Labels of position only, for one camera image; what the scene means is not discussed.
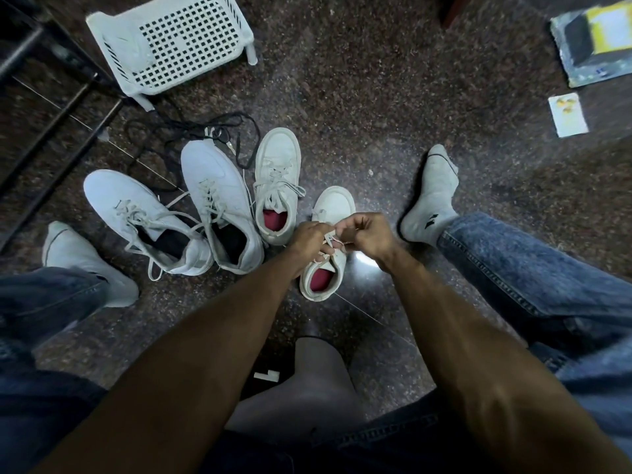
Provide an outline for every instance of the black cord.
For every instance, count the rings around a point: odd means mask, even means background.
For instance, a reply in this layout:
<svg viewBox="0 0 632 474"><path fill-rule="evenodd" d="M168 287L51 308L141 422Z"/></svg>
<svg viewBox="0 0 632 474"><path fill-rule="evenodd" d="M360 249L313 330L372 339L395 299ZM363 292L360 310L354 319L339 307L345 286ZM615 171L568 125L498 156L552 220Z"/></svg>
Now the black cord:
<svg viewBox="0 0 632 474"><path fill-rule="evenodd" d="M164 188L148 186L151 190L171 192L176 191L178 188L184 189L182 186L182 170L179 163L180 150L176 146L178 142L211 138L214 141L219 141L224 144L228 142L232 144L233 135L231 134L231 130L234 131L235 129L237 129L233 146L235 151L235 163L241 169L250 169L255 160L255 156L257 156L259 143L261 143L261 131L259 130L257 122L249 114L243 111L233 111L198 123L186 120L182 114L182 110L171 99L166 96L163 99L166 104L175 110L177 118L171 118L167 113L156 108L156 110L149 112L146 117L130 119L123 126L123 131L128 141L137 148L132 156L133 160L128 166L128 170L144 153L151 152L160 156L167 171L176 178L175 185L177 188L166 190ZM251 121L255 127L257 142L246 163L242 164L240 161L241 131L239 127L246 123L247 120ZM204 131L206 128L209 128L210 136L205 135ZM146 136L141 141L138 141L138 139L130 133L130 131L134 129L146 132ZM154 143L162 144L162 147L160 149L154 149L152 148L152 145L155 146Z"/></svg>

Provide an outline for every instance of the red insole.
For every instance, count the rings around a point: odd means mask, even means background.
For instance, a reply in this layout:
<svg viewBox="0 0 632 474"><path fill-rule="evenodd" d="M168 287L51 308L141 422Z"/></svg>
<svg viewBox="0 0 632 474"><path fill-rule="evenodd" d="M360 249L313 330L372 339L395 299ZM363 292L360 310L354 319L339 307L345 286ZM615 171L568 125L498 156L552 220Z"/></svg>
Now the red insole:
<svg viewBox="0 0 632 474"><path fill-rule="evenodd" d="M310 289L314 293L320 293L328 288L329 283L334 277L334 273L327 271L326 269L317 269L312 280L310 281Z"/></svg>
<svg viewBox="0 0 632 474"><path fill-rule="evenodd" d="M280 231L288 220L288 212L277 213L273 210L264 210L265 227L271 231Z"/></svg>

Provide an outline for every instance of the brown granite floor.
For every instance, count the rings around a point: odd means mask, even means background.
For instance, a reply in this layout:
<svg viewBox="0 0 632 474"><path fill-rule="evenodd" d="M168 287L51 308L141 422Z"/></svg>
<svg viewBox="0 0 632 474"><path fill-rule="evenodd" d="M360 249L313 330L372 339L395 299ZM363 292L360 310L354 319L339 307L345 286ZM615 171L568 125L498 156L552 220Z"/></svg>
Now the brown granite floor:
<svg viewBox="0 0 632 474"><path fill-rule="evenodd" d="M75 37L93 50L83 17L117 13L139 0L45 0ZM263 132L292 129L303 153L299 219L320 192L347 187L359 210L383 211L395 227L409 205L422 156L444 143L460 167L457 211L482 210L617 276L632 278L632 83L614 79L579 90L588 135L560 140L547 97L570 92L547 32L546 18L519 0L473 0L448 31L437 0L238 0L255 31L259 63L244 59L170 91L191 119L241 109ZM22 79L56 103L77 83L37 65ZM2 98L3 163L54 115L51 106L13 83ZM93 126L113 103L93 94L77 117ZM141 290L131 308L104 310L37 351L43 368L65 370L112 386L130 363L191 309L221 292L235 276L146 278L146 261L122 252L124 241L104 229L83 197L94 169L126 170L133 147L122 135L123 109L110 128L114 145L98 142L50 201L0 257L3 273L35 269L45 226L70 223ZM6 225L85 135L68 120L0 200ZM131 175L169 186L156 156ZM434 250L427 266L507 327L480 295ZM433 387L390 279L351 259L336 296L303 299L296 287L280 307L257 370L291 374L297 335L320 335L343 354L369 417L419 398ZM260 389L249 383L247 392Z"/></svg>

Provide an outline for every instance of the person's left arm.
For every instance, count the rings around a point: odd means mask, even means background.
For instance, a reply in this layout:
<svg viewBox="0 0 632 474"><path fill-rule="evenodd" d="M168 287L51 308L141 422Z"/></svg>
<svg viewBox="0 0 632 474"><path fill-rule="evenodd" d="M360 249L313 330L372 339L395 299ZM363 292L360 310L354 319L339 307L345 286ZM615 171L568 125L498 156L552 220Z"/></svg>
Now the person's left arm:
<svg viewBox="0 0 632 474"><path fill-rule="evenodd" d="M333 227L303 223L285 251L160 338L33 474L193 473L224 428L289 283Z"/></svg>

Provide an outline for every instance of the forearm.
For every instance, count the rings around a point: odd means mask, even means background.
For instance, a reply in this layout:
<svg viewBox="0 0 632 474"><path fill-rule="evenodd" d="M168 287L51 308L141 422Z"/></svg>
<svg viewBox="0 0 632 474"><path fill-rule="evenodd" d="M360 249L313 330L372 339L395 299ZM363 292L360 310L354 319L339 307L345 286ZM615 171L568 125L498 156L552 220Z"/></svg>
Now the forearm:
<svg viewBox="0 0 632 474"><path fill-rule="evenodd" d="M184 319L35 471L196 471L239 400L296 270L286 251Z"/></svg>
<svg viewBox="0 0 632 474"><path fill-rule="evenodd" d="M629 466L546 367L403 250L387 266L435 382L508 470ZM573 451L581 450L582 456ZM609 467L600 466L604 460Z"/></svg>

